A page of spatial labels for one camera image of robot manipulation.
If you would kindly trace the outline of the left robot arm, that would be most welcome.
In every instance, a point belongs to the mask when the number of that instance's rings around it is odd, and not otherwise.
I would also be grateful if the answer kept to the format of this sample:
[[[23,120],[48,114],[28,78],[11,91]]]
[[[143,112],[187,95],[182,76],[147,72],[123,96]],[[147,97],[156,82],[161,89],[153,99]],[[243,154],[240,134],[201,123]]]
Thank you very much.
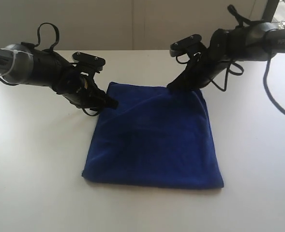
[[[116,109],[118,102],[99,89],[94,81],[105,60],[75,52],[69,62],[53,49],[37,50],[31,43],[11,44],[0,49],[0,81],[6,85],[49,87],[78,109],[99,114]]]

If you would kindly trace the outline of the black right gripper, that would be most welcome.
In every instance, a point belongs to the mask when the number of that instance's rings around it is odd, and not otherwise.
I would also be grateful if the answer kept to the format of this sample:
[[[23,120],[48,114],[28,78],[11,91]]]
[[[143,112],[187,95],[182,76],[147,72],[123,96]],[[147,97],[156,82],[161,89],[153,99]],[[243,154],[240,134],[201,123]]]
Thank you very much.
[[[184,71],[166,87],[171,91],[191,91],[214,84],[214,78],[223,70],[228,70],[232,63],[228,52],[230,32],[217,29],[211,36],[209,46],[191,58],[188,56]]]

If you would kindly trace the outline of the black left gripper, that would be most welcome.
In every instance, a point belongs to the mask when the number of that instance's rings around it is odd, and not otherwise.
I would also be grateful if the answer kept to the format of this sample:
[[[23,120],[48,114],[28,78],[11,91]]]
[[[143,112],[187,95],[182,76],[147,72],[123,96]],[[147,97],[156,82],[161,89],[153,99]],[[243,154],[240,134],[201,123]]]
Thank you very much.
[[[72,65],[61,70],[52,89],[79,109],[95,112],[117,109],[119,102],[97,87],[94,75],[80,72]]]

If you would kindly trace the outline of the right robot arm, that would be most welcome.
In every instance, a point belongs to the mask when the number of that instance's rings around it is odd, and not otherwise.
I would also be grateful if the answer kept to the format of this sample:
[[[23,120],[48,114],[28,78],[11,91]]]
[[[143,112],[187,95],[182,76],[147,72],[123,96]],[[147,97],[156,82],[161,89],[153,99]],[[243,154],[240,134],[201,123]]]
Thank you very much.
[[[235,29],[218,29],[209,46],[199,34],[190,35],[170,46],[171,57],[188,56],[185,70],[167,85],[170,90],[192,91],[204,88],[223,70],[239,61],[267,61],[285,53],[285,29],[262,22]]]

